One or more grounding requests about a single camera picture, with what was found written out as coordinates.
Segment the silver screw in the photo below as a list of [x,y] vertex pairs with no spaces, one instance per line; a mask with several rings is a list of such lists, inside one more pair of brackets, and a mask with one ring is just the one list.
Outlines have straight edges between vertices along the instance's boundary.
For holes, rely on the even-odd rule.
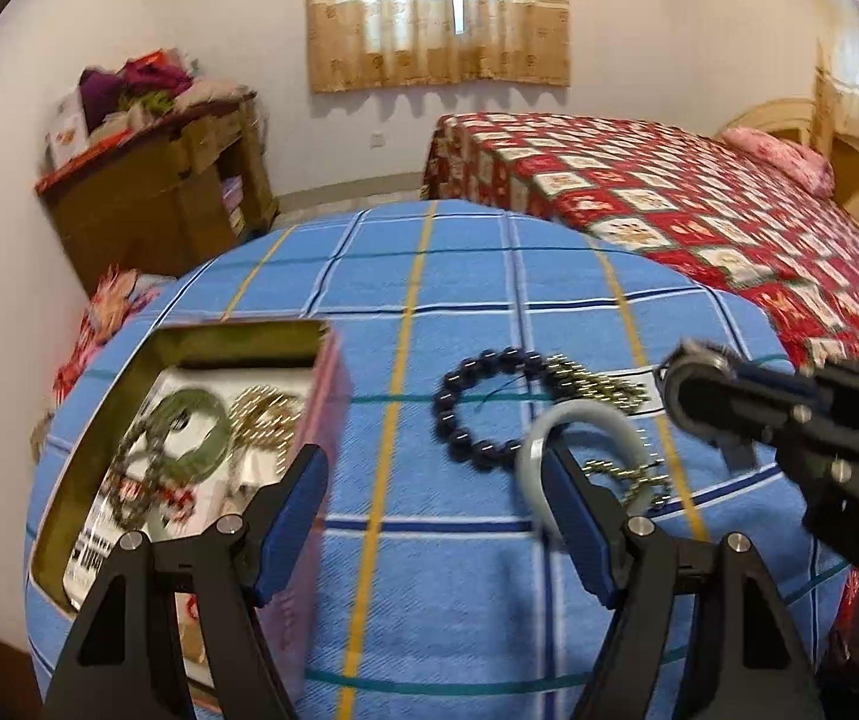
[[753,542],[749,541],[749,536],[743,536],[742,533],[730,533],[726,538],[726,544],[734,552],[749,552],[753,546]]
[[792,418],[795,419],[800,424],[805,425],[812,419],[812,409],[809,406],[793,406],[792,407]]
[[629,527],[629,532],[635,533],[637,536],[649,536],[656,530],[653,521],[648,517],[630,517],[626,525]]
[[243,518],[239,514],[226,514],[216,520],[216,530],[220,533],[225,533],[226,536],[231,536],[233,533],[239,533],[243,528]]
[[836,458],[830,466],[830,475],[835,482],[845,485],[853,478],[853,466],[842,458]]
[[133,549],[138,549],[140,544],[142,544],[143,534],[140,531],[128,531],[128,533],[123,533],[122,536],[119,536],[119,546],[121,546],[125,551],[131,552]]

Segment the white jade bangle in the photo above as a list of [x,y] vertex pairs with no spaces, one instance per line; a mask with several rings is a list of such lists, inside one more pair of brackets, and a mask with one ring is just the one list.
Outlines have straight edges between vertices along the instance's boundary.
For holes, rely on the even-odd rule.
[[[649,459],[647,447],[633,423],[613,406],[583,398],[558,403],[542,413],[533,422],[529,435],[516,456],[516,478],[536,519],[540,520],[546,531],[555,538],[560,538],[560,533],[552,509],[546,501],[546,493],[543,492],[543,452],[546,450],[549,431],[568,422],[586,422],[607,433],[615,442],[619,456],[628,469],[645,466]],[[626,512],[630,517],[645,514],[652,500],[652,485],[644,485],[639,495],[626,507]]]

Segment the bedspread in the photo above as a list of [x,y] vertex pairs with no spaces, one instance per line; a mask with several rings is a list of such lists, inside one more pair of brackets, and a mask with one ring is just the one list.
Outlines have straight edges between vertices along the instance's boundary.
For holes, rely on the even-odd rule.
[[[297,705],[303,720],[562,720],[572,711],[612,615],[534,527],[513,476],[454,463],[433,435],[442,375],[487,347],[561,352],[647,385],[651,400],[634,424],[676,478],[656,519],[679,536],[748,533],[816,652],[839,604],[840,558],[804,531],[802,498],[771,453],[731,476],[718,451],[668,422],[653,383],[653,365],[684,335],[785,370],[764,314],[621,247],[459,201],[398,203],[273,232],[167,287],[56,413],[29,500],[27,565],[59,474],[135,350],[155,327],[221,317],[228,306],[234,317],[327,317],[354,380]],[[508,386],[484,400],[500,385]],[[479,437],[519,437],[547,405],[534,386],[496,377],[466,396],[461,422]],[[567,435],[577,459],[610,457],[598,434]],[[369,538],[375,560],[363,560]],[[671,717],[691,609],[691,598],[677,600],[653,720]],[[44,691],[69,621],[31,575],[26,617]],[[197,707],[197,716],[213,713]]]
[[724,143],[544,114],[440,119],[426,194],[560,220],[769,315],[796,365],[859,358],[859,227]]

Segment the black beaded bracelet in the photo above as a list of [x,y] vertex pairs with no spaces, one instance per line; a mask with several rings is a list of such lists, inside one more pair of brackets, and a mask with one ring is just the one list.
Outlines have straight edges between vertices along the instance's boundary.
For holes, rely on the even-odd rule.
[[523,352],[513,346],[501,352],[486,349],[479,357],[466,358],[456,370],[450,370],[442,377],[442,386],[433,396],[436,432],[450,445],[452,459],[458,463],[471,460],[480,471],[491,471],[497,466],[512,471],[522,442],[512,439],[499,447],[489,440],[475,442],[469,430],[459,424],[455,408],[466,389],[475,386],[480,379],[488,379],[500,372],[522,372],[527,379],[538,379],[546,373],[546,361],[538,352]]

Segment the wooden headboard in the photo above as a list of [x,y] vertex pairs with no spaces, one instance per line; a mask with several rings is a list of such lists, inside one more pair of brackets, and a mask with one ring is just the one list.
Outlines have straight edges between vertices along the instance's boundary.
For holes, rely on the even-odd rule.
[[[752,127],[777,138],[795,143],[810,143],[815,122],[816,103],[806,98],[770,100],[746,111],[726,124],[730,127]],[[836,173],[836,193],[833,199],[853,215],[859,215],[859,140],[839,133],[817,133],[823,137],[823,148],[829,152]]]

